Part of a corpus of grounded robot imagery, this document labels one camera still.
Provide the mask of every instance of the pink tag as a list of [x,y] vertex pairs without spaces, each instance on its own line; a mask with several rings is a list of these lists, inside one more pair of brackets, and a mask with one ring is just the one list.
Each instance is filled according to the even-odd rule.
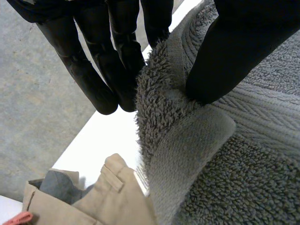
[[33,215],[30,212],[21,212],[16,215],[14,218],[5,222],[3,225],[20,225],[31,221]]

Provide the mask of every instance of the khaki fabric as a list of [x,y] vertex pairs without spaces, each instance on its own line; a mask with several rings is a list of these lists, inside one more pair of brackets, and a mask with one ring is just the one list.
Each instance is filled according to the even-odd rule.
[[[78,183],[77,172],[64,173]],[[73,205],[39,191],[42,181],[25,186],[23,210],[34,215],[30,225],[156,225],[151,199],[118,154],[106,159],[94,187]]]

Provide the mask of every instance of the gray fabric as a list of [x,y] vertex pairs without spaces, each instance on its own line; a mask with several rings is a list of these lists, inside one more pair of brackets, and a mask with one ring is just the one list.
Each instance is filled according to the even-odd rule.
[[49,170],[44,180],[37,188],[52,197],[72,205],[85,197],[85,195],[93,188],[93,185],[87,187],[85,190],[80,190],[74,185],[67,174]]
[[[152,52],[138,79],[139,142],[158,222],[300,223],[300,32],[231,93],[201,108],[187,100],[182,81],[216,17],[211,0],[192,10]],[[237,129],[222,147],[203,154],[208,136],[218,144],[231,136],[217,108]],[[227,132],[223,140],[213,127],[202,129],[213,122]]]

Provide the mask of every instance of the finger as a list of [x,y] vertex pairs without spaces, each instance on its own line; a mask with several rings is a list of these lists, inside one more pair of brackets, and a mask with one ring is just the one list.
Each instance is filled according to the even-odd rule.
[[108,86],[126,112],[135,110],[135,89],[118,53],[113,48],[107,5],[84,7],[75,15],[89,50]]
[[116,49],[123,65],[135,81],[145,65],[141,46],[135,36],[139,0],[108,0],[107,5]]
[[152,48],[169,37],[174,0],[141,0],[147,39]]
[[86,58],[73,17],[61,17],[37,26],[95,108],[102,114],[113,113],[118,107],[117,101]]

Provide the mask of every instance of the concrete floor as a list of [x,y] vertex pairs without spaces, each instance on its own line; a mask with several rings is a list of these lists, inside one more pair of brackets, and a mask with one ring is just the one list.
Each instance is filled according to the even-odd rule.
[[[22,201],[25,181],[44,176],[95,109],[36,25],[6,1],[0,10],[0,195]],[[142,12],[136,33],[144,49]]]

